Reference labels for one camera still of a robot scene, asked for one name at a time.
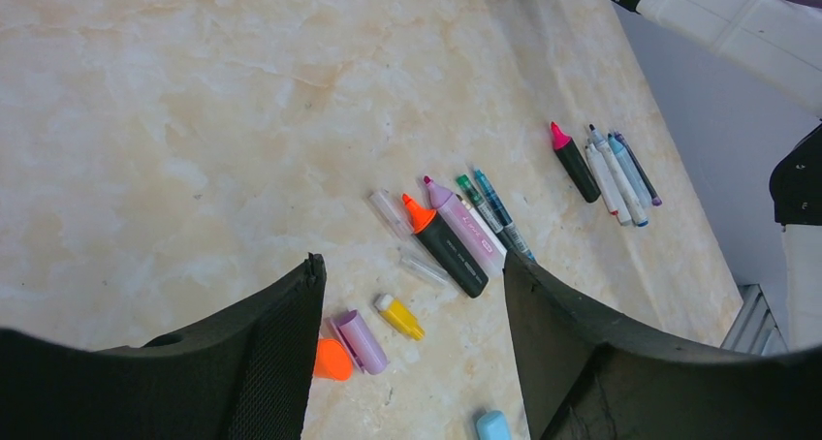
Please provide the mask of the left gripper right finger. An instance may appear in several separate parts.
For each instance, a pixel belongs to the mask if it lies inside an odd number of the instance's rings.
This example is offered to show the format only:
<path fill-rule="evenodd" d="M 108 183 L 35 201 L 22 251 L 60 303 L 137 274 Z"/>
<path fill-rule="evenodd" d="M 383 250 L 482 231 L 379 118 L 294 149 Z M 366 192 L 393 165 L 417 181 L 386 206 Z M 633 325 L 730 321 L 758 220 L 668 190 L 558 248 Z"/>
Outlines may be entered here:
<path fill-rule="evenodd" d="M 821 351 L 755 356 L 643 324 L 519 252 L 504 292 L 535 439 L 817 439 Z"/>

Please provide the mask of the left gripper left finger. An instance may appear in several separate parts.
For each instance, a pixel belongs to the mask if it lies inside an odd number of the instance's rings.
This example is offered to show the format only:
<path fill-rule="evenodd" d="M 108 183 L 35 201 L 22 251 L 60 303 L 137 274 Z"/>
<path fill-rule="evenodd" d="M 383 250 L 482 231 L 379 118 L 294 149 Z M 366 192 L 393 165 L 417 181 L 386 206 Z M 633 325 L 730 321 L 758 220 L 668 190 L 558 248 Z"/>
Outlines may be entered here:
<path fill-rule="evenodd" d="M 309 255 L 258 293 L 139 348 L 1 332 L 5 439 L 298 439 L 327 281 Z"/>

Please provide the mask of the orange highlighter cap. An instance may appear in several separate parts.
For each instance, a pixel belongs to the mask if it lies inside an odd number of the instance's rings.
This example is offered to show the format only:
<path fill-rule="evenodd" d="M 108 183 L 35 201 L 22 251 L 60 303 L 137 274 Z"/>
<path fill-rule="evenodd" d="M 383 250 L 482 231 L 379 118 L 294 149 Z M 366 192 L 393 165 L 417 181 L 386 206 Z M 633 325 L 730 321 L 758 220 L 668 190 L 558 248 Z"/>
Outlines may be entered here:
<path fill-rule="evenodd" d="M 354 372 L 354 365 L 343 345 L 333 338 L 321 338 L 317 342 L 313 376 L 333 381 L 347 381 Z"/>

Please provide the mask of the light blue highlighter cap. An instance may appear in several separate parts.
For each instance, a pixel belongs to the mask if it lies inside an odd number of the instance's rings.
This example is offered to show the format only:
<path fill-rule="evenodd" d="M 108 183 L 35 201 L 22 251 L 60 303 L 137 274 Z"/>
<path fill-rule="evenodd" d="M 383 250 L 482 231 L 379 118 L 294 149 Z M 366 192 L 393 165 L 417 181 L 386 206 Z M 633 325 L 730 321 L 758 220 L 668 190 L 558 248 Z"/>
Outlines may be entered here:
<path fill-rule="evenodd" d="M 512 434 L 502 411 L 491 410 L 480 415 L 474 422 L 479 440 L 511 440 Z"/>

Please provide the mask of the lilac highlighter cap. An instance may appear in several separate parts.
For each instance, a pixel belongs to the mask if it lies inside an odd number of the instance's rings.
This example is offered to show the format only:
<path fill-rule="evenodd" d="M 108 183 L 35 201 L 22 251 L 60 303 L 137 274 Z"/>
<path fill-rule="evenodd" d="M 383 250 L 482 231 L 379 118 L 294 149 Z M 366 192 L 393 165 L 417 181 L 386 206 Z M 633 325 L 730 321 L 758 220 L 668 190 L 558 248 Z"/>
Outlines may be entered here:
<path fill-rule="evenodd" d="M 357 309 L 331 316 L 328 324 L 356 368 L 369 375 L 385 371 L 386 353 Z"/>

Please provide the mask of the blue deli whiteboard marker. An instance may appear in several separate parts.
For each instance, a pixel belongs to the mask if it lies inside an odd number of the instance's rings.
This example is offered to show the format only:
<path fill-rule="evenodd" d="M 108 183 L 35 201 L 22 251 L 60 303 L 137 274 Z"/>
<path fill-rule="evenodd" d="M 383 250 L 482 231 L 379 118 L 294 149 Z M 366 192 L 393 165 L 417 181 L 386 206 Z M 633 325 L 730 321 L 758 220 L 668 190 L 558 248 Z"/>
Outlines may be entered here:
<path fill-rule="evenodd" d="M 625 202 L 626 209 L 631 216 L 633 224 L 636 227 L 645 227 L 649 223 L 648 216 L 646 215 L 646 212 L 642 207 L 632 184 L 625 175 L 621 164 L 612 151 L 608 140 L 599 130 L 596 129 L 593 124 L 589 124 L 588 127 L 593 145 L 603 156 L 605 163 L 612 174 L 612 178 L 615 181 L 617 190 Z"/>

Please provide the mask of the clear teal gel pen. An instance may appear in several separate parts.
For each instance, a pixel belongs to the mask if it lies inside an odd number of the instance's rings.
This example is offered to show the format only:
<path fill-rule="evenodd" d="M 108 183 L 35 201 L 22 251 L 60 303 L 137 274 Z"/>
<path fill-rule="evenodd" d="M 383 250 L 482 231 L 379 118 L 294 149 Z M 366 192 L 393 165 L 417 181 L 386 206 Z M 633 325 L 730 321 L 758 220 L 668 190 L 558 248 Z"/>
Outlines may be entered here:
<path fill-rule="evenodd" d="M 507 208 L 500 200 L 488 177 L 479 169 L 473 170 L 474 178 L 478 182 L 482 194 L 490 204 L 491 210 L 503 228 L 503 232 L 512 241 L 513 248 L 523 253 L 531 260 L 536 260 L 522 233 L 514 223 Z"/>

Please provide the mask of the red cap whiteboard marker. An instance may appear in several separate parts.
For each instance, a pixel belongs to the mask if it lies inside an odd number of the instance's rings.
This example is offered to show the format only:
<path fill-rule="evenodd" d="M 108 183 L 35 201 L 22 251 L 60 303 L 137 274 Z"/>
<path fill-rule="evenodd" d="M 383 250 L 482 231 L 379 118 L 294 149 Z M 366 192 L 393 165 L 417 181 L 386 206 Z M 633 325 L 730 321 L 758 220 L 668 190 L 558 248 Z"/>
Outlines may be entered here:
<path fill-rule="evenodd" d="M 588 141 L 585 145 L 585 157 L 608 211 L 616 217 L 620 226 L 631 226 L 633 224 L 632 217 L 618 191 L 613 175 L 604 156 L 591 141 Z"/>

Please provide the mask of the black slim pen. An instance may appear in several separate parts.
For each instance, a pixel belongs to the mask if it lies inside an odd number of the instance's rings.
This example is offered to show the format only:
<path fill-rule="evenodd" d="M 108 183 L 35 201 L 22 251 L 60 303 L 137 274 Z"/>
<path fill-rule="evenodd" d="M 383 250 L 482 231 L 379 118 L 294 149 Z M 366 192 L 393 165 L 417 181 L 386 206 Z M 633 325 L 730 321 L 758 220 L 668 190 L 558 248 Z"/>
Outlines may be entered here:
<path fill-rule="evenodd" d="M 619 141 L 625 147 L 625 149 L 628 151 L 628 154 L 629 154 L 630 158 L 632 159 L 632 161 L 633 161 L 633 163 L 634 163 L 634 165 L 635 165 L 635 167 L 636 167 L 636 169 L 637 169 L 637 171 L 640 175 L 641 180 L 644 182 L 644 184 L 645 184 L 645 186 L 648 190 L 650 200 L 651 200 L 651 204 L 653 206 L 662 206 L 663 202 L 662 202 L 661 198 L 659 197 L 655 187 L 653 186 L 650 179 L 648 178 L 648 175 L 646 174 L 641 162 L 637 158 L 636 154 L 634 153 L 632 147 L 628 143 L 625 136 L 619 131 L 614 132 L 614 136 L 615 136 L 615 139 L 617 141 Z"/>

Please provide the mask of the clear pen cap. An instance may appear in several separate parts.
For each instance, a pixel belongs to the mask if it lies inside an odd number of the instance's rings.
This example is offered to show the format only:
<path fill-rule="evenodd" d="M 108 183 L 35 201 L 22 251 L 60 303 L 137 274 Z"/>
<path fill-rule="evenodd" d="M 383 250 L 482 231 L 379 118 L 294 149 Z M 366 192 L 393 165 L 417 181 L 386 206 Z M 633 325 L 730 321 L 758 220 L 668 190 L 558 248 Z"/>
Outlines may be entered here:
<path fill-rule="evenodd" d="M 413 235 L 407 213 L 396 196 L 386 189 L 377 189 L 367 199 L 395 236 L 405 240 Z"/>
<path fill-rule="evenodd" d="M 424 257 L 422 254 L 407 247 L 400 247 L 398 249 L 399 261 L 398 263 L 409 273 L 415 275 L 421 280 L 430 284 L 439 286 L 448 286 L 450 276 L 438 264 L 432 260 Z"/>

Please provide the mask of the clear green gel pen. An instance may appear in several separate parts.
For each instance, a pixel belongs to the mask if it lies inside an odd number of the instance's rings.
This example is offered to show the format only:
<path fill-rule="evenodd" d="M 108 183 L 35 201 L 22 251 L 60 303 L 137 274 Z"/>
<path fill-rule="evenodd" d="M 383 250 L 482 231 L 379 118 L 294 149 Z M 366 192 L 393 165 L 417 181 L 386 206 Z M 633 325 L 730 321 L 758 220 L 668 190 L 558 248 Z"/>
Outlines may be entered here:
<path fill-rule="evenodd" d="M 474 186 L 474 183 L 469 179 L 467 174 L 459 175 L 456 178 L 457 185 L 473 204 L 474 208 L 479 212 L 490 230 L 496 236 L 498 241 L 504 246 L 506 250 L 512 249 L 515 244 L 512 239 L 504 231 L 502 224 L 493 213 L 489 202 L 480 194 L 479 189 Z"/>

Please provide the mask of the black orange cap highlighter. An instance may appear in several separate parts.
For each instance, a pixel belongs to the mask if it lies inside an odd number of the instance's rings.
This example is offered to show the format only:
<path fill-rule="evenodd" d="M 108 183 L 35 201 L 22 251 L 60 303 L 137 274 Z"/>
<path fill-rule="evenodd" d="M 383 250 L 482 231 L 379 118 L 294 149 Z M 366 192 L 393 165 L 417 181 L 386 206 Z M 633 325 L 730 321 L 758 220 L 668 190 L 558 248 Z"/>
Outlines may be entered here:
<path fill-rule="evenodd" d="M 489 278 L 451 226 L 437 210 L 423 207 L 405 193 L 401 199 L 414 237 L 470 298 L 479 297 Z"/>

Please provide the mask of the light blue pastel highlighter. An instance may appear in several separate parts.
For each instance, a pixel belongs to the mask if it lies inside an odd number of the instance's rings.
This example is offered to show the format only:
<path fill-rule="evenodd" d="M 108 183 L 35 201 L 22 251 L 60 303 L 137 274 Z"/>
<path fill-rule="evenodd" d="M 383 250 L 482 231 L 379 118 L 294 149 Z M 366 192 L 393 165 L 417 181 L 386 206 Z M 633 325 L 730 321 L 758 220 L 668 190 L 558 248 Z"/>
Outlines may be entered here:
<path fill-rule="evenodd" d="M 608 134 L 608 143 L 617 161 L 622 167 L 622 170 L 626 178 L 633 187 L 641 206 L 643 208 L 651 207 L 651 197 L 648 188 L 643 182 L 636 167 L 636 164 L 629 155 L 626 146 L 623 143 L 619 142 L 616 139 L 616 137 L 612 134 Z"/>

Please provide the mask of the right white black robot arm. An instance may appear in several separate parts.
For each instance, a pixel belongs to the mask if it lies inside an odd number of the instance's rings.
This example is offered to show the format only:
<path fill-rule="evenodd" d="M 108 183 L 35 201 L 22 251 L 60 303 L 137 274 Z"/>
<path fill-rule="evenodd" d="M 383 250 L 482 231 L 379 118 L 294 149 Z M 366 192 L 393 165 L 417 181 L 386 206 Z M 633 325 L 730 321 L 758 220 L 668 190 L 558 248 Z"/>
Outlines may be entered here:
<path fill-rule="evenodd" d="M 821 0 L 611 0 L 821 114 Z M 769 189 L 787 260 L 788 347 L 821 344 L 821 130 L 775 167 Z"/>

